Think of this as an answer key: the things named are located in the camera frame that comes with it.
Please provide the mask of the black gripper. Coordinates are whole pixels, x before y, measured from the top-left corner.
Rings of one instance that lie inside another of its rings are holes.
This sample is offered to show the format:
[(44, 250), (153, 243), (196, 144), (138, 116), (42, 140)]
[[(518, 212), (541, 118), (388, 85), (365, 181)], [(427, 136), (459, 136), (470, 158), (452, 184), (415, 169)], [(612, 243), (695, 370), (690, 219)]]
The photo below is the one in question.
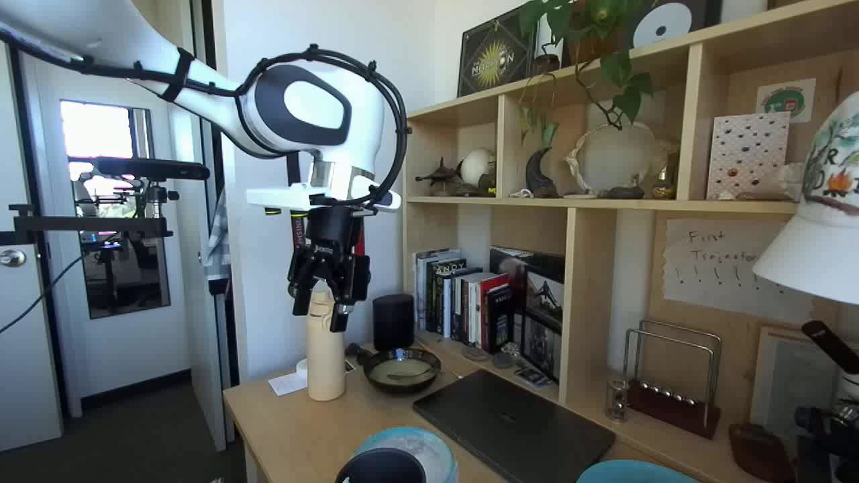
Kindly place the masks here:
[(321, 205), (307, 213), (305, 238), (293, 250), (286, 271), (294, 317), (307, 313), (317, 281), (324, 281), (336, 295), (329, 333), (344, 333), (350, 302), (361, 301), (369, 285), (361, 216), (349, 205)]

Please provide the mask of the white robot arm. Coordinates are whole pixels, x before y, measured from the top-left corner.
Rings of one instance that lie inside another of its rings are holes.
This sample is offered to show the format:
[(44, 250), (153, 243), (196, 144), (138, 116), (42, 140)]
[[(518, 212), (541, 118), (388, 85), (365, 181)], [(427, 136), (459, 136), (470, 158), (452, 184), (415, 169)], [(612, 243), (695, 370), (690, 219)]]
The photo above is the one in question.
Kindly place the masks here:
[(254, 158), (307, 153), (310, 175), (263, 201), (305, 216), (286, 271), (293, 309), (303, 313), (310, 289), (328, 285), (329, 326), (346, 326), (366, 297), (365, 219), (400, 205), (396, 175), (376, 169), (384, 128), (393, 130), (396, 150), (407, 148), (405, 102), (388, 78), (366, 62), (307, 44), (230, 79), (167, 39), (132, 0), (0, 0), (0, 26), (4, 42), (34, 59), (141, 85), (213, 122)]

